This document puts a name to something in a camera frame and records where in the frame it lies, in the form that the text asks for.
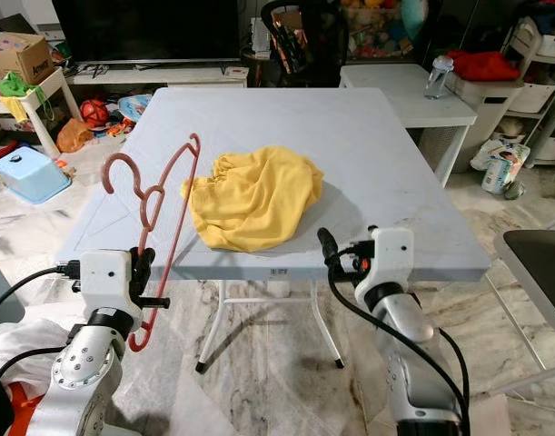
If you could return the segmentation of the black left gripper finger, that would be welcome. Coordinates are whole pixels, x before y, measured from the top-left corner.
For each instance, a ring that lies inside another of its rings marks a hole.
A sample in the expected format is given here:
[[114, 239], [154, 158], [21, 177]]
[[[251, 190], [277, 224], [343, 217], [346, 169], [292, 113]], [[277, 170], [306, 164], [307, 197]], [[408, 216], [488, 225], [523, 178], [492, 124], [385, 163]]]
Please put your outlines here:
[[139, 302], [150, 279], [150, 265], [155, 259], [155, 250], [150, 246], [149, 248], [132, 246], [129, 254], [131, 254], [132, 267], [129, 274], [129, 298], [132, 302]]

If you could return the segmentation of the pink clothes hanger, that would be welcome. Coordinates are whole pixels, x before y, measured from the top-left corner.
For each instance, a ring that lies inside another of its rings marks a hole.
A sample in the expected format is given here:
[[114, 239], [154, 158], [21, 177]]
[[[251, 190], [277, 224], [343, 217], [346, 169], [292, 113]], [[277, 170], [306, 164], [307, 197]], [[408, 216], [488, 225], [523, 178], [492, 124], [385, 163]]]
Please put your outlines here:
[[[183, 154], [190, 154], [193, 157], [193, 165], [191, 165], [189, 174], [187, 174], [187, 178], [184, 180], [184, 194], [182, 195], [184, 203], [181, 208], [179, 208], [179, 217], [172, 248], [169, 249], [168, 257], [166, 257], [166, 265], [164, 266], [164, 273], [162, 273], [162, 278], [158, 280], [154, 296], [164, 296], [166, 284], [169, 282], [170, 273], [172, 273], [172, 266], [174, 259], [176, 259], [176, 248], [179, 242], [179, 235], [181, 235], [181, 230], [183, 229], [185, 217], [187, 216], [187, 208], [189, 208], [189, 201], [191, 199], [191, 192], [193, 191], [195, 166], [197, 166], [199, 159], [201, 159], [201, 152], [201, 137], [196, 133], [190, 134], [189, 141], [187, 141], [185, 145], [182, 145], [181, 148], [173, 154], [172, 158], [169, 159], [168, 163], [166, 163], [164, 170], [160, 174], [160, 177], [158, 177], [157, 183], [148, 187], [143, 187], [143, 183], [141, 183], [141, 179], [143, 178], [141, 178], [139, 167], [137, 167], [136, 162], [133, 161], [131, 157], [127, 156], [127, 154], [111, 154], [110, 157], [106, 158], [102, 166], [102, 186], [107, 194], [114, 194], [114, 183], [112, 183], [112, 166], [114, 166], [114, 163], [124, 163], [124, 165], [128, 167], [128, 170], [131, 171], [133, 178], [133, 194], [135, 198], [140, 200], [137, 212], [139, 213], [141, 227], [143, 227], [136, 248], [148, 248], [148, 237], [150, 233], [155, 230], [158, 216], [160, 216], [164, 208], [164, 200], [166, 199], [166, 191], [164, 189], [165, 183], [168, 182], [173, 167]], [[142, 352], [144, 348], [147, 348], [150, 338], [152, 338], [157, 313], [160, 309], [148, 309], [148, 311], [148, 319], [141, 322], [140, 331], [133, 332], [132, 335], [129, 336], [128, 346], [132, 352]]]

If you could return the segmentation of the yellow polo shirt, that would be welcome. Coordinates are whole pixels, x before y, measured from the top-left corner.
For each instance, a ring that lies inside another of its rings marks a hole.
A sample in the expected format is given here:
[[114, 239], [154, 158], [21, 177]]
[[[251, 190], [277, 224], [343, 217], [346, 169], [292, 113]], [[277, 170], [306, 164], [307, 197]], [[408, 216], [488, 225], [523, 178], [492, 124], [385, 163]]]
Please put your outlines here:
[[210, 177], [183, 185], [195, 232], [210, 248], [252, 253], [294, 236], [322, 199], [324, 174], [310, 158], [270, 146], [216, 157]]

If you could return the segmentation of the white cloth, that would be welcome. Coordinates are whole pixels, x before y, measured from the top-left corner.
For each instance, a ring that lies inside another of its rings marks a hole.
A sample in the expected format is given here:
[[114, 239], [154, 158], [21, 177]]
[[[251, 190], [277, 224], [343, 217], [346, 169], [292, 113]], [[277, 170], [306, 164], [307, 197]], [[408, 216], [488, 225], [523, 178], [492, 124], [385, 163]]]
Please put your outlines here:
[[61, 322], [48, 319], [0, 323], [0, 367], [21, 352], [65, 345], [68, 332]]

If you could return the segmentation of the light blue plastic box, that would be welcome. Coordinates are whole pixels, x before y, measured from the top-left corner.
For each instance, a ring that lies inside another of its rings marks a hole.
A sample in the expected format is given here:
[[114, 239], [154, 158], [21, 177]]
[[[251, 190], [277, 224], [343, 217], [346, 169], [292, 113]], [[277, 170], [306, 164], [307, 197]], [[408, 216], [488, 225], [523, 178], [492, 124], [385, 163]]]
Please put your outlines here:
[[71, 185], [52, 158], [32, 148], [16, 148], [0, 158], [3, 186], [28, 203], [40, 204]]

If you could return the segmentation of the brown bag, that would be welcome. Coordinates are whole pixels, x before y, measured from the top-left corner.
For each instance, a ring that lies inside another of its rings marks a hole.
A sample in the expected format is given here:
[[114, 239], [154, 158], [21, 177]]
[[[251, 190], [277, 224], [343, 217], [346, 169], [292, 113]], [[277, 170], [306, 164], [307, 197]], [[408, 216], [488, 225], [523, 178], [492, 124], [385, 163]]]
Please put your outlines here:
[[69, 119], [58, 133], [55, 145], [61, 154], [76, 153], [86, 142], [93, 139], [94, 133], [91, 132], [89, 124], [78, 119]]

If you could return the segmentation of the blue toy bag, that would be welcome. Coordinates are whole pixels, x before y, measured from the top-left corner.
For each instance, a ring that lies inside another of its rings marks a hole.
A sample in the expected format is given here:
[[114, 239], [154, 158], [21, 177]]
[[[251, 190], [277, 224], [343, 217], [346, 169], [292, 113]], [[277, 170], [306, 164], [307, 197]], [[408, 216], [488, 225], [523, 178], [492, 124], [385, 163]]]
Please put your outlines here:
[[129, 95], [120, 98], [118, 101], [118, 109], [124, 120], [131, 122], [140, 122], [141, 116], [147, 109], [152, 95], [149, 93]]

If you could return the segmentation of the orange cloth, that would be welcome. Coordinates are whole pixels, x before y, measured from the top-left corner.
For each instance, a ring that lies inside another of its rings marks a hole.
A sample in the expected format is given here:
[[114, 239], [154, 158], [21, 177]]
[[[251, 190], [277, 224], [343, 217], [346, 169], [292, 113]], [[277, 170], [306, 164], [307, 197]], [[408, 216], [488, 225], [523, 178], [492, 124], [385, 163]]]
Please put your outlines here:
[[6, 436], [35, 436], [35, 432], [31, 431], [32, 418], [36, 408], [47, 394], [48, 387], [35, 389], [34, 395], [28, 393], [27, 387], [27, 383], [18, 381], [6, 385], [13, 412], [12, 423], [5, 433]]

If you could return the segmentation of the white television stand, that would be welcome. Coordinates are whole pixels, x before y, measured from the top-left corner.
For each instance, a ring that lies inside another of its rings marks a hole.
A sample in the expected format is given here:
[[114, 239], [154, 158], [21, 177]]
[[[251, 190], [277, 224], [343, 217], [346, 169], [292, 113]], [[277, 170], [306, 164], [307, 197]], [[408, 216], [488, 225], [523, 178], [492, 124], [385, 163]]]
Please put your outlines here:
[[236, 66], [88, 65], [66, 77], [69, 84], [166, 84], [168, 87], [245, 88], [248, 70]]

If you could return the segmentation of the small white table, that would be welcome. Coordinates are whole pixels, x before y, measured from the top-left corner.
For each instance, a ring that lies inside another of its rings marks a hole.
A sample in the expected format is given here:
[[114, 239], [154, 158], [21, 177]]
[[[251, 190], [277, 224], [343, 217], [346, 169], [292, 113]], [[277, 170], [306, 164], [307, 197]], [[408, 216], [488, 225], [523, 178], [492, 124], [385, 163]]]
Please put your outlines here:
[[18, 103], [24, 109], [27, 122], [33, 128], [33, 133], [39, 138], [42, 153], [47, 154], [52, 159], [58, 159], [61, 156], [61, 151], [58, 150], [56, 145], [56, 134], [53, 134], [50, 130], [62, 126], [53, 122], [48, 127], [48, 124], [42, 121], [39, 109], [48, 104], [50, 114], [53, 114], [54, 108], [62, 107], [68, 111], [71, 119], [82, 120], [81, 113], [79, 113], [79, 103], [74, 99], [68, 79], [63, 75], [62, 67], [56, 67], [52, 74], [42, 80], [39, 88], [42, 94], [29, 93], [24, 98], [19, 98]]

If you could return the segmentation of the red cloth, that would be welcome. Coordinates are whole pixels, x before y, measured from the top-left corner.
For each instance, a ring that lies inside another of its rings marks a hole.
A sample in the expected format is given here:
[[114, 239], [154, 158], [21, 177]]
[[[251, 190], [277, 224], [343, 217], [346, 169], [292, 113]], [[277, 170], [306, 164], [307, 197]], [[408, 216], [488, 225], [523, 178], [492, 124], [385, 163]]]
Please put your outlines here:
[[498, 51], [468, 53], [451, 50], [446, 55], [454, 62], [455, 74], [468, 82], [512, 82], [520, 78], [520, 70]]

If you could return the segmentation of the black swivel chair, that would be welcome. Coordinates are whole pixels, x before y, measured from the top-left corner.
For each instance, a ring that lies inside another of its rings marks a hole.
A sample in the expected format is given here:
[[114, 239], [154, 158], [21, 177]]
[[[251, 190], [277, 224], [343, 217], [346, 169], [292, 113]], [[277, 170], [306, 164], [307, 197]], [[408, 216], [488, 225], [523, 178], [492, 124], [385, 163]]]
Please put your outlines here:
[[280, 59], [281, 87], [339, 86], [349, 33], [340, 0], [272, 0], [259, 16]]

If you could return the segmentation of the small yellow cloth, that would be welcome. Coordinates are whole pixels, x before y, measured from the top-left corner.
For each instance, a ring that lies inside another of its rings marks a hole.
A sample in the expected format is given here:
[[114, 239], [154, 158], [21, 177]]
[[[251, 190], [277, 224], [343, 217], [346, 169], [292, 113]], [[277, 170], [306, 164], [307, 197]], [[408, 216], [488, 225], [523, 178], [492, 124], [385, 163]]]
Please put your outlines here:
[[15, 98], [15, 96], [0, 96], [0, 104], [12, 114], [17, 122], [27, 122], [31, 119], [24, 106], [24, 100], [24, 98]]

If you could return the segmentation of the green bag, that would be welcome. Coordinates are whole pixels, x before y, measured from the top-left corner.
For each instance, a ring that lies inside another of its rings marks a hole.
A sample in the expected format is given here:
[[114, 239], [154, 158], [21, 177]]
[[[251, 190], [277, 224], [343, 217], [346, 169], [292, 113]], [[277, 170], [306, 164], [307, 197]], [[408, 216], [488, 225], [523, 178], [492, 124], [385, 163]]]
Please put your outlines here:
[[45, 98], [45, 93], [37, 84], [28, 84], [15, 71], [8, 71], [7, 74], [0, 79], [0, 96], [2, 98], [24, 98], [28, 93], [35, 92], [36, 96]]

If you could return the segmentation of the black television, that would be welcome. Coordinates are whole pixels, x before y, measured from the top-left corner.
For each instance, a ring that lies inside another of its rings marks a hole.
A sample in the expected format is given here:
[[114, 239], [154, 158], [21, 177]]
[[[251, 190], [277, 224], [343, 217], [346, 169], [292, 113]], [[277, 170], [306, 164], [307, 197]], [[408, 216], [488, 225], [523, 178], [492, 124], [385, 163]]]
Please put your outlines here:
[[81, 64], [228, 62], [239, 58], [239, 0], [52, 0]]

